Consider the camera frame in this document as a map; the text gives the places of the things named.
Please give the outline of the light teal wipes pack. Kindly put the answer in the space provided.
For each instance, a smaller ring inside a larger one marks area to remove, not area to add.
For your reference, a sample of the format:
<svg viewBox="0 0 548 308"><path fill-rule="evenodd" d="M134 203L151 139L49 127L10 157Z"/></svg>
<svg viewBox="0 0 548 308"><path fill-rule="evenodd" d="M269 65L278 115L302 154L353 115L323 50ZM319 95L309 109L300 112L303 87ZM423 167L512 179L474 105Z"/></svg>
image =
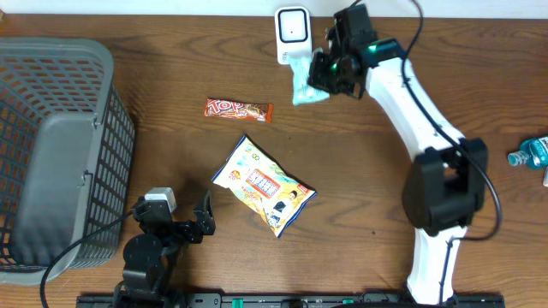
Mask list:
<svg viewBox="0 0 548 308"><path fill-rule="evenodd" d="M322 51L322 49L318 48L309 55L289 57L289 66L293 72L292 104L294 106L302 104L315 104L330 97L328 92L314 88L307 82L313 56L318 51Z"/></svg>

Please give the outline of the yellow chips bag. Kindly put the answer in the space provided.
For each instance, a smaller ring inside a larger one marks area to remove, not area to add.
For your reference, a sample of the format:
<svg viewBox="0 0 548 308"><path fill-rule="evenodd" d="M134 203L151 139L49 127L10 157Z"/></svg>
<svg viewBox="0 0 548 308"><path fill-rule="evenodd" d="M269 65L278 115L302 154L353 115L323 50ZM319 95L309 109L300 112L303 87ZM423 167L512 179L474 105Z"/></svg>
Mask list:
<svg viewBox="0 0 548 308"><path fill-rule="evenodd" d="M229 189L260 215L277 238L317 192L285 173L278 163L243 135L212 182Z"/></svg>

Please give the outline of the red Top chocolate bar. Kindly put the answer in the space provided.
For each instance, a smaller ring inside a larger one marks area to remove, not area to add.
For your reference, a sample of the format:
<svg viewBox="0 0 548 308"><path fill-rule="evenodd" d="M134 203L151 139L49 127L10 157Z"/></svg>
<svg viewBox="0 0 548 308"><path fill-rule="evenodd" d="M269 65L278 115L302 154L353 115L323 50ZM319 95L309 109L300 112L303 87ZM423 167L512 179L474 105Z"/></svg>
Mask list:
<svg viewBox="0 0 548 308"><path fill-rule="evenodd" d="M208 98L204 116L272 122L272 104L250 104L230 100Z"/></svg>

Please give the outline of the teal mouthwash bottle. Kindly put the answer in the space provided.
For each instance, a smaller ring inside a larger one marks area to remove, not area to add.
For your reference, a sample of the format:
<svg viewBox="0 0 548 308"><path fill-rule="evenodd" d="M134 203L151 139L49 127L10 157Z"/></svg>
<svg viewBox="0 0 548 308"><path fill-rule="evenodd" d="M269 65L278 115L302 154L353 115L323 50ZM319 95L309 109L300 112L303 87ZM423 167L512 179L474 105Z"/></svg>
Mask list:
<svg viewBox="0 0 548 308"><path fill-rule="evenodd" d="M547 167L547 137L528 139L521 143L518 151L508 156L510 166L527 165L530 169Z"/></svg>

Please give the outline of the small orange snack box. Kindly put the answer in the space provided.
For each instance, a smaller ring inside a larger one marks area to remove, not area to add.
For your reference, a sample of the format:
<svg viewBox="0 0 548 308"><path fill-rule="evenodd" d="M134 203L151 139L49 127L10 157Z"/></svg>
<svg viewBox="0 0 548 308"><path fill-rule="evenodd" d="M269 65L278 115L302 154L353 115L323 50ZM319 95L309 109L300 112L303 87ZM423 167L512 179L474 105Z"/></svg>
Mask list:
<svg viewBox="0 0 548 308"><path fill-rule="evenodd" d="M543 186L548 187L548 168L546 167L544 177L543 177Z"/></svg>

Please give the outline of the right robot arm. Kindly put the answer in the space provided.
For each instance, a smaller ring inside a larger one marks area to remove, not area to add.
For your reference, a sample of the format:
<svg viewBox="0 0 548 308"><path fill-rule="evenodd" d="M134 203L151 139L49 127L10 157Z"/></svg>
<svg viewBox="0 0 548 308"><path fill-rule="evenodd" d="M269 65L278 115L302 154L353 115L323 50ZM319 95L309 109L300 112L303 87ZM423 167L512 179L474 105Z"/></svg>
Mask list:
<svg viewBox="0 0 548 308"><path fill-rule="evenodd" d="M326 38L330 50L313 57L307 82L330 94L369 95L389 117L412 162L402 191L415 229L406 288L416 304L447 305L458 247L484 202L485 143L444 118L408 52L394 38L378 38L364 4L336 12Z"/></svg>

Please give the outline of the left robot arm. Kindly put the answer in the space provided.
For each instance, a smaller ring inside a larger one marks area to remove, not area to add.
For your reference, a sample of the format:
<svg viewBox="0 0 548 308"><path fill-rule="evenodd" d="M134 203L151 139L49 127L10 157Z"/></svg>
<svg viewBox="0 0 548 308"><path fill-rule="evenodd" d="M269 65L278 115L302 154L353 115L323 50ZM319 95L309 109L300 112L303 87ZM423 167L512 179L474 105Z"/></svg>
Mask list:
<svg viewBox="0 0 548 308"><path fill-rule="evenodd" d="M111 306L185 307L184 293L170 287L170 278L182 249L215 233L211 191L194 207L194 221L176 222L176 198L170 187L155 187L130 210L143 231L123 249L122 281L115 287Z"/></svg>

